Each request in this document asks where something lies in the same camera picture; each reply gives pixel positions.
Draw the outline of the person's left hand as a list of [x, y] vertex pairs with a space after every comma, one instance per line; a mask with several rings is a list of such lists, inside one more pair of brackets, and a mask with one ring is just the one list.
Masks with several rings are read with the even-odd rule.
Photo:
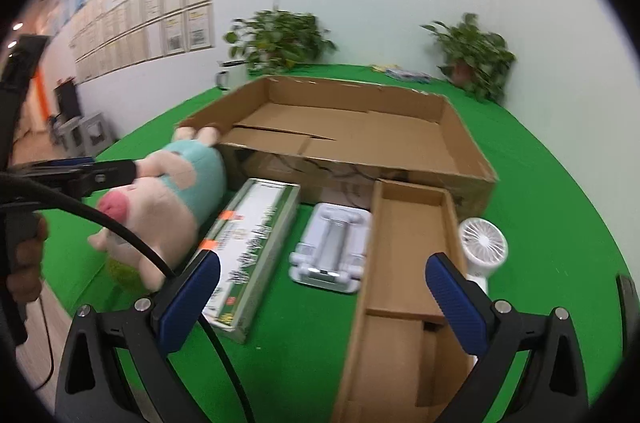
[[36, 234], [17, 244], [14, 272], [6, 279], [6, 286], [15, 302], [28, 304], [38, 299], [42, 290], [41, 268], [44, 243], [48, 239], [47, 221], [40, 214]]

